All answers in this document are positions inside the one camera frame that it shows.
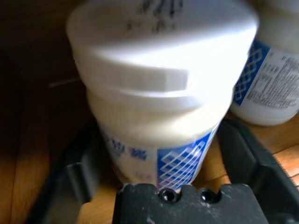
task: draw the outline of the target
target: wooden table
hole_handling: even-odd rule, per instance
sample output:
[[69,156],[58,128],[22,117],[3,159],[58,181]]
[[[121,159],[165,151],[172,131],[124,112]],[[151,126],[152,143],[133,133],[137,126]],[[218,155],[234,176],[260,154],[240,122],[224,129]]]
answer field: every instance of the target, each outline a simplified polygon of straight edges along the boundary
[[[38,86],[25,88],[24,97],[8,91],[9,100],[0,98],[7,105],[0,110],[0,133],[5,134],[0,139],[1,224],[24,222],[50,168],[91,117],[79,81]],[[249,126],[299,187],[299,115],[275,127]],[[82,207],[78,223],[111,223],[120,184],[113,173],[105,176],[96,197]],[[224,183],[229,178],[214,140],[193,184],[217,191]]]

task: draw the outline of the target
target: blue label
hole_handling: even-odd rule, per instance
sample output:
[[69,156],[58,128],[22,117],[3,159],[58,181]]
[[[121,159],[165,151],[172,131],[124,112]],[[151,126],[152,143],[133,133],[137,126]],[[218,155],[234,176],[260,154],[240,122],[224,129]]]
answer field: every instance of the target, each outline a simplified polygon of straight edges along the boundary
[[145,150],[141,150],[141,149],[136,149],[136,148],[130,148],[131,151],[131,156],[133,158],[139,159],[139,160],[146,160],[146,151]]
[[189,184],[196,175],[199,161],[207,149],[211,133],[194,143],[157,151],[157,188],[179,189]]
[[256,74],[263,64],[270,47],[258,40],[255,40],[250,50],[250,56],[246,62],[241,77],[235,85],[234,102],[241,105]]
[[102,135],[104,137],[106,146],[109,148],[110,153],[114,154],[117,157],[120,157],[125,152],[125,145],[107,134],[103,129]]

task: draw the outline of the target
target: wood grain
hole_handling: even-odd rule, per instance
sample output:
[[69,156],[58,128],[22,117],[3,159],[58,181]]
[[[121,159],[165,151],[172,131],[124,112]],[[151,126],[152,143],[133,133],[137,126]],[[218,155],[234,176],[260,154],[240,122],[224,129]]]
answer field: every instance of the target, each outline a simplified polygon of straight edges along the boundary
[[22,111],[22,79],[0,51],[0,223],[10,223]]
[[297,186],[297,188],[299,188],[299,174],[296,174],[295,176],[293,176],[292,181],[294,182],[295,186]]
[[250,128],[258,140],[273,154],[299,145],[298,115],[282,125],[273,127],[251,126]]
[[299,174],[299,145],[287,148],[274,156],[290,177]]
[[79,224],[111,224],[116,190],[102,187],[92,202],[84,204]]
[[217,138],[212,142],[200,173],[194,182],[202,184],[226,175]]
[[11,223],[24,223],[49,171],[49,101],[45,86],[25,91]]

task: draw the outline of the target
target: white plastic container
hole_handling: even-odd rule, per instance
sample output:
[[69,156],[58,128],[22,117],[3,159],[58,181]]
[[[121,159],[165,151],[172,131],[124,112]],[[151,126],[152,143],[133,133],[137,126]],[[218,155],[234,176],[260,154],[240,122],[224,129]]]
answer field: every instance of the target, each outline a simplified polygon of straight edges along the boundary
[[75,62],[121,180],[194,180],[256,29],[234,0],[102,0],[72,13]]
[[187,111],[149,112],[111,104],[90,91],[87,98],[119,179],[175,190],[197,176],[232,99]]
[[256,8],[260,29],[231,110],[245,121],[272,126],[299,110],[299,1],[266,0]]

